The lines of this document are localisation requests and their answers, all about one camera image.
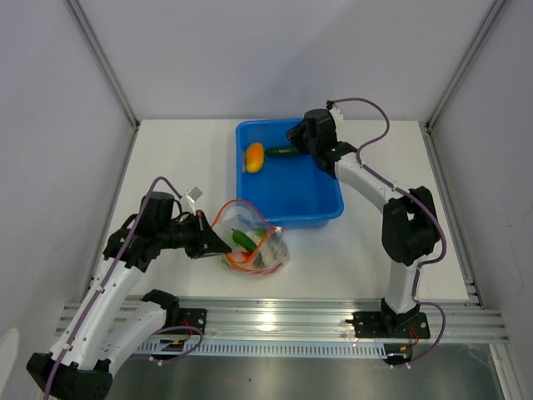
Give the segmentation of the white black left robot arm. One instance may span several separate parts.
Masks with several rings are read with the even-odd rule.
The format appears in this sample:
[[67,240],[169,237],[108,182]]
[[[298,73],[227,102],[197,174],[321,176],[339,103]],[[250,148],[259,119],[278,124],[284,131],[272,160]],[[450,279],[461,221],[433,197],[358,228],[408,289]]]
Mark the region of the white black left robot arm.
[[35,352],[27,371],[44,398],[104,399],[118,369],[151,335],[194,332],[182,325],[178,297],[153,289],[119,329],[112,324],[124,300],[164,250],[184,250],[190,259],[230,252],[203,211],[172,215],[178,201],[170,193],[148,192],[107,240],[92,286],[62,336],[46,353]]

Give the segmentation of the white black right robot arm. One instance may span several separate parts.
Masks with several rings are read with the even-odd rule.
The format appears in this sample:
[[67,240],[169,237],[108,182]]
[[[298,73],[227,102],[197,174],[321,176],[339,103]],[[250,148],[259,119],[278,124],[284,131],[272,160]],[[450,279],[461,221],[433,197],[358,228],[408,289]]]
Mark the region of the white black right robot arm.
[[421,268],[432,262],[429,256],[437,243],[446,244],[445,235],[431,192],[424,186],[405,190],[380,175],[361,157],[363,149],[378,140],[373,138],[360,147],[339,140],[338,119],[332,107],[313,109],[286,132],[286,138],[381,213],[381,244],[391,259],[391,270],[379,320],[388,336],[399,336],[414,325],[420,313],[416,292]]

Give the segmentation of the white toy cauliflower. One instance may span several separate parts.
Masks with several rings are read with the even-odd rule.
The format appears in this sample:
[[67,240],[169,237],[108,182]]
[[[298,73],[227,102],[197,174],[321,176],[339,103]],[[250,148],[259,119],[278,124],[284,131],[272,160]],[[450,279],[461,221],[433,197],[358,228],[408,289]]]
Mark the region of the white toy cauliflower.
[[286,244],[273,236],[268,237],[261,245],[260,254],[263,268],[274,268],[282,265],[289,257]]

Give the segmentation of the green toy chili pepper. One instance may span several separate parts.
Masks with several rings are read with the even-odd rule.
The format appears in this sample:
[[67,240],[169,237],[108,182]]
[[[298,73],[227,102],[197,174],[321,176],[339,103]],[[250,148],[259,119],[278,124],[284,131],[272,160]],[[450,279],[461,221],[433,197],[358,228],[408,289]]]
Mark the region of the green toy chili pepper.
[[256,243],[244,232],[238,229],[232,230],[232,240],[235,244],[244,248],[248,253],[253,253],[257,248]]

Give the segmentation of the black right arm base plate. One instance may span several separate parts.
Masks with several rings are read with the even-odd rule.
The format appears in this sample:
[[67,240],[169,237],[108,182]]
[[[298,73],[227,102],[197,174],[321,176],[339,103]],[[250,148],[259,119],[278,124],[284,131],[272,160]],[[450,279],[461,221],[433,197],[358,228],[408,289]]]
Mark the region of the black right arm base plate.
[[351,325],[357,338],[429,339],[427,317],[415,310],[404,314],[387,312],[354,312],[345,323]]

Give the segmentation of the clear orange-zipper zip bag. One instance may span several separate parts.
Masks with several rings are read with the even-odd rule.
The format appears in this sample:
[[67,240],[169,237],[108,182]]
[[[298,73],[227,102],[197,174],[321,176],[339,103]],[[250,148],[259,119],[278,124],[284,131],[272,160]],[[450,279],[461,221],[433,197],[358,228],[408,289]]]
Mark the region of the clear orange-zipper zip bag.
[[281,270],[290,260],[283,229],[269,223],[246,200],[226,202],[215,217],[212,228],[231,249],[222,256],[222,262],[231,270],[266,276]]

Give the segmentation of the green toy lettuce leaf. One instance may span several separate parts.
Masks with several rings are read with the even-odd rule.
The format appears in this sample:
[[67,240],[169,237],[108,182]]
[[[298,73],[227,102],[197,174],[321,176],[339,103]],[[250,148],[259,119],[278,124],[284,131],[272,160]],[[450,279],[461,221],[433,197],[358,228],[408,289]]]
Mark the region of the green toy lettuce leaf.
[[[257,248],[253,253],[258,254],[260,252],[262,240],[267,235],[267,231],[263,228],[256,228],[256,229],[248,230],[244,233],[256,243]],[[237,251],[246,252],[244,248],[235,244],[233,240],[232,240],[232,243],[236,246],[236,250],[233,251],[233,253]]]

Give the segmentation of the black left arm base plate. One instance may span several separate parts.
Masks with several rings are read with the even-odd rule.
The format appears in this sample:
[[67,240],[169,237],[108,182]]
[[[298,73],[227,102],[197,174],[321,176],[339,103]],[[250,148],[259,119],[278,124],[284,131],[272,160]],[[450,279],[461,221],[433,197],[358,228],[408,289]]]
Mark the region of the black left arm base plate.
[[197,336],[197,330],[205,332],[207,324],[207,310],[205,308],[182,308],[178,322],[181,326],[187,327],[187,336]]

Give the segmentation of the red orange toy mango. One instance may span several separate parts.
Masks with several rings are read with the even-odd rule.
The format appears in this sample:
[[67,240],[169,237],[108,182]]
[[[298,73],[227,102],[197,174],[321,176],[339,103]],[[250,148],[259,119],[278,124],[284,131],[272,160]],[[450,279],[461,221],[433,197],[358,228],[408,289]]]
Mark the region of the red orange toy mango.
[[222,255],[221,261],[229,269],[248,275],[268,275],[278,269],[277,265],[267,263],[267,259],[260,252],[231,252]]

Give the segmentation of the dark green toy cucumber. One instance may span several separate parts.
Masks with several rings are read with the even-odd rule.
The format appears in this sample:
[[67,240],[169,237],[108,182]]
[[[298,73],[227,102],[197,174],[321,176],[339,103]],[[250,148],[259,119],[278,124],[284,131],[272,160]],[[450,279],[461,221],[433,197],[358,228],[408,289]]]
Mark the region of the dark green toy cucumber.
[[301,152],[293,146],[269,147],[265,155],[270,158],[290,158],[301,156]]

